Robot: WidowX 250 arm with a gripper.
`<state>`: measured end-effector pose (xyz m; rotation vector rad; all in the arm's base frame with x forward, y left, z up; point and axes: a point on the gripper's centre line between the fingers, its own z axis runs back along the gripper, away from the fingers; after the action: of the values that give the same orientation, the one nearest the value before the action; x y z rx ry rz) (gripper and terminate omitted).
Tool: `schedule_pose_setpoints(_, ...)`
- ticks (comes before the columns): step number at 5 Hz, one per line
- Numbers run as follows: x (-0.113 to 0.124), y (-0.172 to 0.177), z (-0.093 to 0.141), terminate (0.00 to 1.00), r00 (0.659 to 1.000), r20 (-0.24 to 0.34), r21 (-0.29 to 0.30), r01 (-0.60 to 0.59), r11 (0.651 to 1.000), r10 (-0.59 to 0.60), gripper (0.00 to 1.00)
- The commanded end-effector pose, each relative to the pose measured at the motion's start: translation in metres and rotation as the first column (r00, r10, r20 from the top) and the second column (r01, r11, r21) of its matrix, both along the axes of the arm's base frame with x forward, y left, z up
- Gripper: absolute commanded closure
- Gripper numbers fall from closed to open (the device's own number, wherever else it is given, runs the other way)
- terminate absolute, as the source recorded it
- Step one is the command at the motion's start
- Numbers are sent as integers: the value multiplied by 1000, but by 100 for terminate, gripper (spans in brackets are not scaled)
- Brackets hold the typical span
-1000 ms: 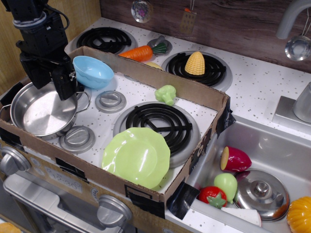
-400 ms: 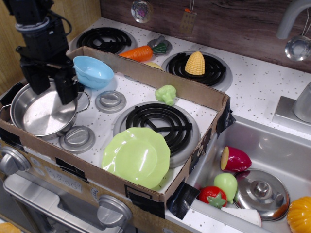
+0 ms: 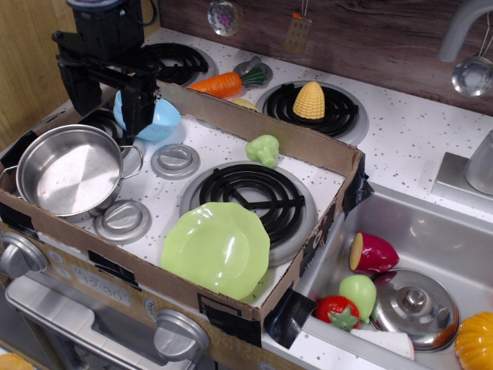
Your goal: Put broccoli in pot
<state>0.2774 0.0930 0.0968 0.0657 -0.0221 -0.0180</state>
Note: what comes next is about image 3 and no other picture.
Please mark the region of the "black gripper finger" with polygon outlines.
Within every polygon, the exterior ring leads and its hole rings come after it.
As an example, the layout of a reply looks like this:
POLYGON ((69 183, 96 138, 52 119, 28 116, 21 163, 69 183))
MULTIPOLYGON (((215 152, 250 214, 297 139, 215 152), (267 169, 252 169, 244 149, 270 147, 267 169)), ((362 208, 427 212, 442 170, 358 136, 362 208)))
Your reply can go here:
POLYGON ((130 77, 121 89, 122 118, 128 137, 135 137, 153 122, 159 89, 154 75, 130 77))
POLYGON ((81 116, 90 114, 102 102, 102 90, 98 80, 90 77, 91 65, 58 57, 58 67, 63 85, 75 111, 81 116))

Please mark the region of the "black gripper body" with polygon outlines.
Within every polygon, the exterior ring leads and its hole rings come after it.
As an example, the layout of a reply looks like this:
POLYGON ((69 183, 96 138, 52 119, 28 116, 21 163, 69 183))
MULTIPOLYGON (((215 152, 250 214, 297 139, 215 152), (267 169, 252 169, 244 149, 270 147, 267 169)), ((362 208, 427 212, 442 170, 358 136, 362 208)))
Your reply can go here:
POLYGON ((121 88, 126 77, 113 76, 109 67, 147 76, 156 67, 145 56, 144 28, 158 19, 158 7, 150 2, 152 15, 144 19, 141 1, 68 1, 76 32, 57 31, 52 40, 59 47, 58 57, 90 64, 89 75, 99 83, 121 88))

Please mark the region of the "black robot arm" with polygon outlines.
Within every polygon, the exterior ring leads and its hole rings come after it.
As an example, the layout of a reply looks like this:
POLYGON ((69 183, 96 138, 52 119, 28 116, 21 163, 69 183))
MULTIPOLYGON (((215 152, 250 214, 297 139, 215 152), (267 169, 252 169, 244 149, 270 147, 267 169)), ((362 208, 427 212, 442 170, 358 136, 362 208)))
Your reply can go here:
POLYGON ((70 1, 75 32, 57 31, 57 63, 76 112, 91 113, 102 103, 102 86, 121 94, 122 119, 128 136, 137 136, 153 122, 158 86, 157 66, 143 48, 139 1, 70 1))

